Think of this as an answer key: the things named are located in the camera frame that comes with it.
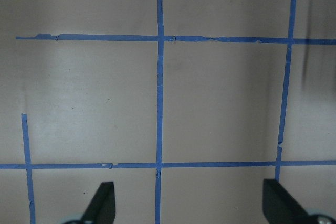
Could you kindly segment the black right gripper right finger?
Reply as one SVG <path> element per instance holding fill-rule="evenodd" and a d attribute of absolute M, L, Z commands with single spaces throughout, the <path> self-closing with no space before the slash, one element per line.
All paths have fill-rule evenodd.
<path fill-rule="evenodd" d="M 309 214 L 275 179 L 264 179 L 263 214 L 272 224 L 303 223 Z"/>

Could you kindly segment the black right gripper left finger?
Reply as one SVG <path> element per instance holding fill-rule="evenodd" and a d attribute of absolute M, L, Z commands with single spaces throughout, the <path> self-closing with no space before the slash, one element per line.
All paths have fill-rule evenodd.
<path fill-rule="evenodd" d="M 82 223 L 114 223 L 116 218 L 114 182 L 103 182 L 81 217 Z"/>

